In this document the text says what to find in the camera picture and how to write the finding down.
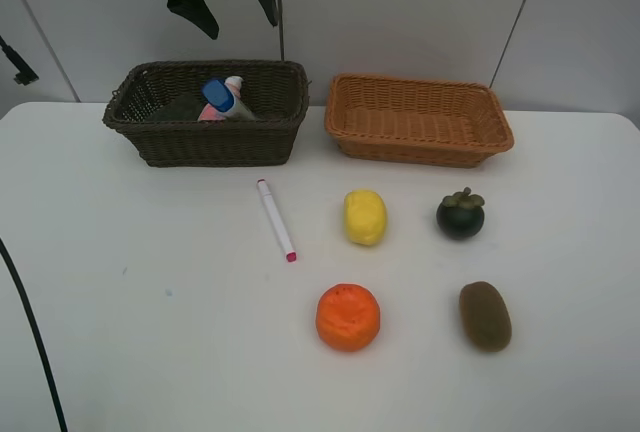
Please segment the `dark brown wicker basket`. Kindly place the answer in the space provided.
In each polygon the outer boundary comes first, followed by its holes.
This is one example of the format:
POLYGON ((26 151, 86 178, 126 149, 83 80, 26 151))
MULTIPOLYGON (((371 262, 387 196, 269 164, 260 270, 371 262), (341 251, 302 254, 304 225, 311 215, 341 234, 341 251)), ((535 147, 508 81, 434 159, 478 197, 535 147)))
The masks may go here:
POLYGON ((114 91, 103 122, 152 167, 275 166, 288 161, 308 105, 306 71, 297 62, 150 62, 134 67, 114 91), (205 83, 228 76, 243 78, 241 99, 254 120, 157 119, 177 105, 200 113, 205 83))

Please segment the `dark mangosteen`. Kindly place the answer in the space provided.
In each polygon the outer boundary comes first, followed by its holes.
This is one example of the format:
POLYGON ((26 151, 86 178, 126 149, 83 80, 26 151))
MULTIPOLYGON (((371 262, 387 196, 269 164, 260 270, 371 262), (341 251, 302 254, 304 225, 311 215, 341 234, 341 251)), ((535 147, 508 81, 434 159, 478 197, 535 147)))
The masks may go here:
POLYGON ((448 238, 466 240, 474 237, 485 220, 484 198, 469 187, 445 196, 436 211, 436 222, 448 238))

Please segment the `black whiteboard eraser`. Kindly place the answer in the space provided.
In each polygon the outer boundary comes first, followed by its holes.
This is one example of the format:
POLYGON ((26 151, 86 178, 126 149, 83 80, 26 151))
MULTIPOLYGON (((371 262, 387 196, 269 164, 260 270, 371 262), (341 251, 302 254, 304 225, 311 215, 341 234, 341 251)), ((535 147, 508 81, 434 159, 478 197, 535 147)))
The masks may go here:
POLYGON ((183 94, 150 114, 147 122, 197 122, 203 102, 192 95, 183 94))

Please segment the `brown kiwi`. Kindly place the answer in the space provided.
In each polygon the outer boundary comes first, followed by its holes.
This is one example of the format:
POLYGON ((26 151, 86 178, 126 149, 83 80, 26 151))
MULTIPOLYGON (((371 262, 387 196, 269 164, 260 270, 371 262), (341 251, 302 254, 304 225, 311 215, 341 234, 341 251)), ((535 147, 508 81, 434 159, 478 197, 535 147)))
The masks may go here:
POLYGON ((460 291, 459 310, 464 332, 478 349, 499 352, 510 344, 510 315, 493 285, 485 281, 466 284, 460 291))

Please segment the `yellow lemon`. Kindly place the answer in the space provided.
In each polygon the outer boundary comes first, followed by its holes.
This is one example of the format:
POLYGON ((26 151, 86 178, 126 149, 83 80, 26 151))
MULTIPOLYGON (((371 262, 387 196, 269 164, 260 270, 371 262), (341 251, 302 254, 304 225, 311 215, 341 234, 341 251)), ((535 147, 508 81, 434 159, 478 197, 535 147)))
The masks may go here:
POLYGON ((347 238, 357 245, 375 246, 383 239, 387 227, 387 209, 379 194, 358 189, 344 198, 344 228, 347 238))

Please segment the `white marker pink cap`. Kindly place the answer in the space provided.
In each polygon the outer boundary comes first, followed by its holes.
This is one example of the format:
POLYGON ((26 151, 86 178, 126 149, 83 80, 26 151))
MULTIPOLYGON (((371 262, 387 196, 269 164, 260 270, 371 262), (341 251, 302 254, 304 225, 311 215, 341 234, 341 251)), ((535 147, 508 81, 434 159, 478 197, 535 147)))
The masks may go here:
POLYGON ((264 179, 258 180, 256 186, 284 257, 288 263, 294 263, 297 260, 297 253, 291 242, 288 230, 275 203, 271 190, 264 179))

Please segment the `light orange wicker basket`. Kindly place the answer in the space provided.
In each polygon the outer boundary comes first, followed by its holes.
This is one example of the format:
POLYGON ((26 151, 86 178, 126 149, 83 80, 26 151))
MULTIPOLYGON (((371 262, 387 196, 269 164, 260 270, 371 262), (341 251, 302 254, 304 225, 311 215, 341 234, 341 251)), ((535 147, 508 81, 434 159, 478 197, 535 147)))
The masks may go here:
POLYGON ((474 168, 514 146, 496 95, 476 83, 340 74, 324 126, 345 155, 366 160, 474 168))

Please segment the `orange tangerine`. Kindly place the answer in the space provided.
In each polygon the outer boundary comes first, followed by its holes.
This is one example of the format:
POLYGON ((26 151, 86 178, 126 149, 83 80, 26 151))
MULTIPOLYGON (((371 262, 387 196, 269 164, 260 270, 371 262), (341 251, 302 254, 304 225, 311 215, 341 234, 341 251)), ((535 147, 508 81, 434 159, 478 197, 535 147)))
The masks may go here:
POLYGON ((358 284, 340 283, 320 297, 315 316, 319 338, 340 352, 356 352, 378 335, 381 311, 375 296, 358 284))

